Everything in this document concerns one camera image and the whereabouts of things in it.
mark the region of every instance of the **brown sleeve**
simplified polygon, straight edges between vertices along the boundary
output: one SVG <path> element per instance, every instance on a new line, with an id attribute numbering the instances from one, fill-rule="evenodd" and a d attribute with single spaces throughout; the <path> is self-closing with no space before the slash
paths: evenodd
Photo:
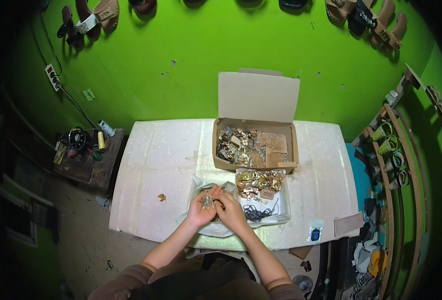
<path id="1" fill-rule="evenodd" d="M 92 292 L 88 300 L 126 300 L 131 296 L 131 290 L 145 285 L 152 274 L 140 264 L 131 265 L 108 284 Z"/>
<path id="2" fill-rule="evenodd" d="M 299 286 L 293 285 L 292 283 L 275 286 L 267 291 L 267 294 L 271 300 L 305 300 Z"/>

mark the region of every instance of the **green wall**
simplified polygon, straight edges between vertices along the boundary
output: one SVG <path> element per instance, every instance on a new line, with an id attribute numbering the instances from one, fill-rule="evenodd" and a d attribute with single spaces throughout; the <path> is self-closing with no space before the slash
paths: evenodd
<path id="1" fill-rule="evenodd" d="M 64 5 L 71 4 L 78 21 L 74 0 L 52 1 L 43 19 L 62 64 L 64 87 L 94 122 L 104 119 L 128 132 L 134 121 L 217 117 L 218 72 L 239 68 L 299 76 L 296 120 L 338 123 L 346 141 L 359 135 L 380 110 L 385 94 L 406 70 L 405 63 L 442 93 L 439 47 L 420 15 L 403 0 L 395 0 L 396 12 L 406 14 L 408 29 L 404 47 L 391 55 L 373 49 L 367 35 L 351 36 L 347 23 L 329 21 L 320 0 L 295 14 L 279 9 L 277 0 L 264 0 L 254 8 L 236 0 L 207 0 L 198 8 L 187 7 L 182 0 L 163 0 L 154 17 L 143 19 L 129 10 L 127 0 L 119 3 L 117 29 L 101 33 L 94 42 L 85 37 L 81 51 L 56 38 Z M 374 10 L 379 11 L 381 4 L 378 1 Z M 93 8 L 96 1 L 88 5 Z M 4 87 L 32 127 L 54 143 L 56 132 L 89 124 L 67 98 L 53 91 L 44 73 L 45 61 L 59 72 L 37 14 L 32 27 L 23 29 L 6 64 Z M 88 88 L 96 95 L 90 102 L 82 95 Z M 400 105 L 428 173 L 430 231 L 436 233 L 430 251 L 435 253 L 442 240 L 442 129 L 424 93 L 407 93 Z M 411 189 L 403 191 L 407 254 L 397 291 L 412 262 L 411 194 Z"/>

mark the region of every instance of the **small plastic bag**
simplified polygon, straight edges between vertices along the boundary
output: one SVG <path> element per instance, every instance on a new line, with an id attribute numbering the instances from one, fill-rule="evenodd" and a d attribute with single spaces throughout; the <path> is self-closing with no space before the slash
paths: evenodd
<path id="1" fill-rule="evenodd" d="M 311 220 L 309 226 L 308 243 L 311 245 L 321 243 L 321 235 L 323 233 L 324 221 L 323 220 Z"/>

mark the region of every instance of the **gold buckle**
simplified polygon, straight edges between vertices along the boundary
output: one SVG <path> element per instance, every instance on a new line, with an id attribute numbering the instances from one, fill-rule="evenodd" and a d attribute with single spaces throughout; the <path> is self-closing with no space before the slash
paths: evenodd
<path id="1" fill-rule="evenodd" d="M 386 29 L 383 29 L 380 33 L 379 33 L 379 37 L 383 40 L 383 42 L 387 42 L 389 40 L 389 33 L 387 32 Z"/>
<path id="2" fill-rule="evenodd" d="M 400 41 L 397 41 L 396 43 L 394 43 L 393 48 L 396 49 L 397 51 L 399 51 L 402 47 L 402 44 Z"/>

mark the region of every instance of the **hand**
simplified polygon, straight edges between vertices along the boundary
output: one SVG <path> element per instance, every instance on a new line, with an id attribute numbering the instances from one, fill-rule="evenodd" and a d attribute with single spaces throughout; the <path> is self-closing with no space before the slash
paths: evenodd
<path id="1" fill-rule="evenodd" d="M 223 192 L 224 191 L 222 187 L 215 185 L 209 191 L 196 196 L 196 198 L 193 200 L 193 202 L 191 202 L 191 205 L 189 206 L 188 216 L 186 217 L 186 220 L 190 224 L 196 226 L 196 228 L 199 228 L 202 225 L 210 222 L 216 215 L 216 210 L 212 206 L 207 209 L 203 208 L 201 204 L 201 199 L 206 196 L 213 196 L 213 198 L 219 197 L 223 194 Z"/>
<path id="2" fill-rule="evenodd" d="M 234 233 L 238 234 L 248 226 L 241 204 L 228 192 L 214 195 L 214 207 L 219 218 Z"/>

